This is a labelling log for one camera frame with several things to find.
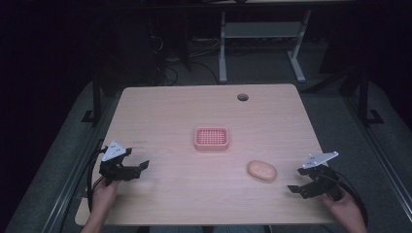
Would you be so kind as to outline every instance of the gray carpet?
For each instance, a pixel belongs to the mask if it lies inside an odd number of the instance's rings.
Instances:
[[[319,75],[318,71],[326,43],[302,46],[298,59],[307,78],[306,83],[297,83],[295,80],[286,55],[287,46],[228,57],[227,84],[293,83],[298,89],[304,89],[325,78],[325,75]],[[215,54],[196,57],[192,61],[208,65],[216,75],[219,73],[218,57]],[[179,74],[176,84],[216,84],[212,73],[201,65],[192,64],[191,72],[182,64],[173,64],[170,67]],[[170,80],[174,79],[171,71],[166,70],[166,76]],[[376,136],[379,145],[390,156],[396,172],[409,190],[412,188],[412,172],[408,167],[412,164],[412,134],[391,108],[385,93],[373,84],[370,87],[369,107],[379,112],[385,124],[363,128],[350,107],[352,101],[357,101],[356,96],[353,99],[344,99],[338,95],[339,85],[340,82],[334,83],[316,94],[301,94],[322,149],[340,153],[329,165],[344,174],[362,197],[369,213],[370,232],[412,232],[412,224],[399,204],[375,150],[366,140],[364,130]],[[104,138],[119,97],[120,93],[115,98],[103,98],[104,116],[92,127],[91,123],[81,123],[85,111],[92,108],[91,85],[85,87],[20,203],[7,232],[43,231],[55,203],[61,201],[59,198],[64,194],[61,193],[63,186],[71,182],[67,181],[67,178],[77,159],[79,156],[88,156],[86,153],[96,147],[98,139]],[[85,187],[83,176],[68,207],[67,216],[62,218],[61,232],[80,231],[81,227],[74,222],[74,216]],[[327,227],[336,233],[345,232],[339,224]],[[272,229],[273,232],[326,232],[320,225],[276,225],[272,226]],[[136,231],[137,227],[106,227],[104,230]]]

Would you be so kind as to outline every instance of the pink soap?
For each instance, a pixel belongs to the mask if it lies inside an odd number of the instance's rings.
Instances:
[[[248,173],[256,178],[267,182],[273,182],[276,179],[276,169],[272,165],[262,161],[251,161],[248,164]]]

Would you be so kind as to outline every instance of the pink plastic basket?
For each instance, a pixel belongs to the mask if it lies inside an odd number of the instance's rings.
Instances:
[[[222,127],[199,127],[194,136],[197,150],[226,150],[229,146],[227,129]]]

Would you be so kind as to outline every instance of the wooden tabletop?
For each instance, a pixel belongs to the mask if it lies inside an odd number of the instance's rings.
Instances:
[[[249,100],[237,96],[246,94]],[[196,127],[227,128],[228,149],[199,151]],[[287,185],[310,183],[297,169],[322,152],[291,84],[127,88],[105,139],[133,148],[124,166],[150,160],[141,178],[122,182],[108,224],[217,225],[325,223],[334,220],[313,199]],[[260,160],[277,169],[272,183],[247,173]],[[97,161],[93,179],[97,180]],[[86,223],[82,201],[76,222]]]

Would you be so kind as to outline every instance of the person's right hand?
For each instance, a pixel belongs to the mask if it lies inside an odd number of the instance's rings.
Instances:
[[[326,194],[317,197],[350,233],[366,233],[367,229],[363,222],[361,210],[354,198],[340,188],[342,199],[334,202]]]

